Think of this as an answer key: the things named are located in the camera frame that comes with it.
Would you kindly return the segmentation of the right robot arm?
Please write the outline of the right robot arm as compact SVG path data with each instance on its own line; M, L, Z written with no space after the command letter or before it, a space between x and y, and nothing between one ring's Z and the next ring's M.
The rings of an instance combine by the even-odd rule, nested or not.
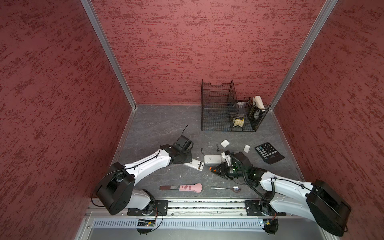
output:
M260 199L249 206L263 216L271 216L265 232L275 233L278 217L292 214L316 222L326 232L342 237L347 232L351 206L326 182L291 180L255 167L242 153L226 152L225 162L210 171L226 180L243 180Z

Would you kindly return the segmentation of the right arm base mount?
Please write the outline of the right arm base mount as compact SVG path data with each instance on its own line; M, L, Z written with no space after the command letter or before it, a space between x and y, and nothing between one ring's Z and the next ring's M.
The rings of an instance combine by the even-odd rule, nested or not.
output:
M245 209L247 212L247 216L249 217L278 217L287 215L286 213L275 211L270 205L270 203L265 202L264 200L246 200Z

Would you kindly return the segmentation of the white air conditioner remote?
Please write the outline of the white air conditioner remote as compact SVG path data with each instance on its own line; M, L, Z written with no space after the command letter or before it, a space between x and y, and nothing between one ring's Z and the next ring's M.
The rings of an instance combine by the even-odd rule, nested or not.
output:
M192 159L191 162L185 163L184 165L187 167L193 168L195 170L202 171L205 166L205 163L196 159Z

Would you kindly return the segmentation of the grey white remote control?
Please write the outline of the grey white remote control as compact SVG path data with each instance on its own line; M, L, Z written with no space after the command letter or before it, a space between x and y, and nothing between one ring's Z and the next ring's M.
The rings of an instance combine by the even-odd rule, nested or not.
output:
M221 155L205 155L204 163L205 165L219 165L222 164L225 160Z

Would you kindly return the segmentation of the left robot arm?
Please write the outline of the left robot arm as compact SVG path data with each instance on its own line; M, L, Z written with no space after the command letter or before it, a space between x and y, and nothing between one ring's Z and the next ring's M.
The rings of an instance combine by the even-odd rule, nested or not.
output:
M170 164L186 164L192 161L193 144L182 148L177 144L163 145L152 155L131 164L112 164L93 190L101 208L116 215L125 208L151 212L155 198L147 190L136 190L135 185L155 171Z

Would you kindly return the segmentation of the white battery cover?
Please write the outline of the white battery cover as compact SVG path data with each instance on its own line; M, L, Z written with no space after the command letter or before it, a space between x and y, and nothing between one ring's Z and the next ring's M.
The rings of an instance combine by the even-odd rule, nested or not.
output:
M244 147L244 152L245 153L248 153L249 151L250 151L250 146L249 145L245 145L245 147Z
M230 145L230 142L229 142L228 140L224 140L224 141L221 142L221 146L222 146L223 148L226 148L226 147L229 146L229 145Z

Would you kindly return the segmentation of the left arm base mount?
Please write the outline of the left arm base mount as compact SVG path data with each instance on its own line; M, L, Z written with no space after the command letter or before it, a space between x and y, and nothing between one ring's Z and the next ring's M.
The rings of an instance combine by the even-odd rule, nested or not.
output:
M166 216L168 212L168 200L154 200L149 203L143 210L128 209L128 216Z

